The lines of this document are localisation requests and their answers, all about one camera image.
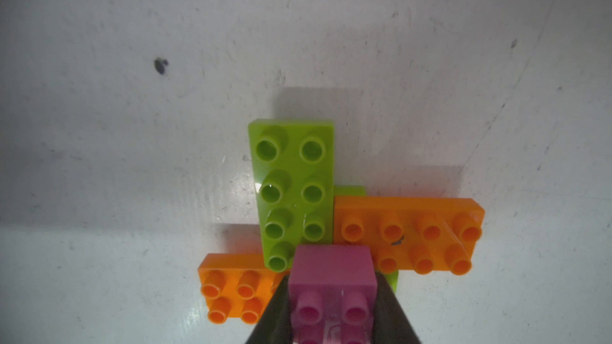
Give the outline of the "lime green lego plate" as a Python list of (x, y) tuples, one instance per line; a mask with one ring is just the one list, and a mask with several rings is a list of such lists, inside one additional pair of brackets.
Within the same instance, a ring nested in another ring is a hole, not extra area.
[[(367, 191), (364, 186), (355, 186), (355, 185), (335, 186), (334, 187), (334, 198), (337, 198), (340, 196), (365, 197), (367, 196)], [(386, 277), (387, 282), (391, 286), (393, 293), (396, 293), (397, 288), (398, 288), (399, 270), (396, 270), (395, 272), (392, 272), (389, 274), (385, 274), (384, 276)]]

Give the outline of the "small pink lego brick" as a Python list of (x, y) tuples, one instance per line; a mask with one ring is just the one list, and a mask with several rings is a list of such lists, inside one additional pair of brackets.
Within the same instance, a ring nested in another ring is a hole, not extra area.
[(288, 281), (295, 343), (369, 343), (377, 280), (369, 248), (300, 245)]

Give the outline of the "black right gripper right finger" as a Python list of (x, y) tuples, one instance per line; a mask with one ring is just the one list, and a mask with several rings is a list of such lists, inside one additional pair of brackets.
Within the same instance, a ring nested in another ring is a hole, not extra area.
[(374, 305), (371, 342), (374, 344), (420, 344), (386, 277), (376, 272), (377, 295)]

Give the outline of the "orange lego plate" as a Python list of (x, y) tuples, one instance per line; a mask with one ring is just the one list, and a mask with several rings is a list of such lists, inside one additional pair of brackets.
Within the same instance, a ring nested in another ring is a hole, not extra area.
[(472, 268), (484, 217), (471, 198), (338, 196), (333, 242), (368, 247), (375, 269), (384, 274), (462, 276)]
[(233, 253), (207, 254), (198, 273), (208, 320), (223, 324), (236, 318), (249, 325), (259, 322), (279, 283), (289, 274), (266, 268), (261, 254)]

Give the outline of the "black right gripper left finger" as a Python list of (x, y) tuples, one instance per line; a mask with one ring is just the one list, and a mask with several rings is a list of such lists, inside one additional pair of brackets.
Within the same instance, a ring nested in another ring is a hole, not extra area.
[(293, 343), (288, 280), (289, 275), (282, 278), (277, 291), (273, 294), (259, 323), (245, 342), (246, 344)]

